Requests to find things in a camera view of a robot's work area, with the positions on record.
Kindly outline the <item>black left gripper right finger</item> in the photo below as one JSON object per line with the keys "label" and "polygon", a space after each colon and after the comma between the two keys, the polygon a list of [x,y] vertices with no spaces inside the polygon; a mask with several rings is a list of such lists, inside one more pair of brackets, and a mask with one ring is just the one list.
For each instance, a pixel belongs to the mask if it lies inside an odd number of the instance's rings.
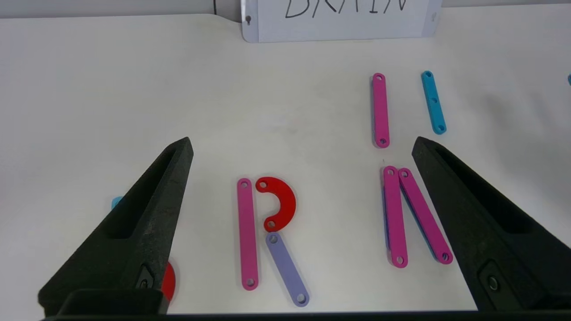
{"label": "black left gripper right finger", "polygon": [[412,156],[479,310],[570,309],[567,245],[443,145]]}

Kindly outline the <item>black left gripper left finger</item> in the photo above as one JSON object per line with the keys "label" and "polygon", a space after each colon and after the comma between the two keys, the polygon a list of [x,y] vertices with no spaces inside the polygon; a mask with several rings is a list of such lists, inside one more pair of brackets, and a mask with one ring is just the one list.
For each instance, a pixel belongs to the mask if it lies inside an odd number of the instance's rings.
{"label": "black left gripper left finger", "polygon": [[143,316],[167,311],[161,291],[194,156],[168,145],[41,288],[46,316]]}

